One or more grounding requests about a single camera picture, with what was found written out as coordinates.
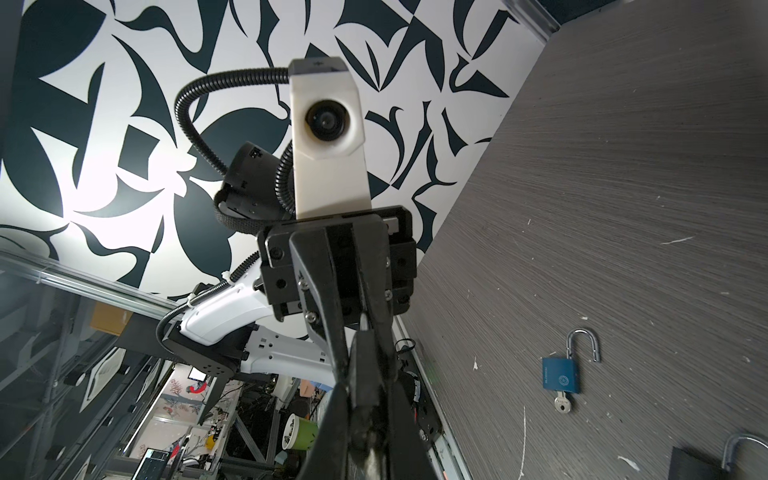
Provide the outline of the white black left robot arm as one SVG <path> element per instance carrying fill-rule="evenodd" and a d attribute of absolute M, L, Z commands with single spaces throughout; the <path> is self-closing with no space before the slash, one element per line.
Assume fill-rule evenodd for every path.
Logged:
<path fill-rule="evenodd" d="M 248 192 L 258 163 L 292 167 L 294 212 L 239 219 L 258 250 L 163 317 L 156 339 L 215 377 L 305 373 L 370 403 L 398 377 L 392 324 L 417 268 L 411 214 L 372 207 L 361 144 L 294 142 L 281 159 L 246 144 L 224 193 Z"/>

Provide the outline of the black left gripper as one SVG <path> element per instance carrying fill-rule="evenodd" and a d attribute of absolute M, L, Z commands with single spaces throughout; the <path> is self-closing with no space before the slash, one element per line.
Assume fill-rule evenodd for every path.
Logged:
<path fill-rule="evenodd" d="M 366 312 L 385 381 L 396 377 L 393 315 L 410 308 L 417 276 L 411 213 L 402 206 L 275 224 L 258 235 L 265 294 L 275 316 L 303 312 L 309 338 L 344 383 L 344 324 Z"/>

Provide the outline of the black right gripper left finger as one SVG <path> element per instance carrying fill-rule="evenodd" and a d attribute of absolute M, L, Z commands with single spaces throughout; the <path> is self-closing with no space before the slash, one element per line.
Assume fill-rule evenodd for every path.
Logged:
<path fill-rule="evenodd" d="M 303 479 L 342 480 L 347 476 L 349 445 L 349 397 L 347 385 L 331 391 L 325 415 L 302 469 Z"/>

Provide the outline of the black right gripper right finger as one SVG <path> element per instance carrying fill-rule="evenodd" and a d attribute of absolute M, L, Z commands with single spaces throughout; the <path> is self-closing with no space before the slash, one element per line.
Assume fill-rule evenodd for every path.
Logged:
<path fill-rule="evenodd" d="M 394 480 L 438 478 L 424 449 L 419 429 L 402 385 L 395 382 L 388 394 L 387 475 Z"/>

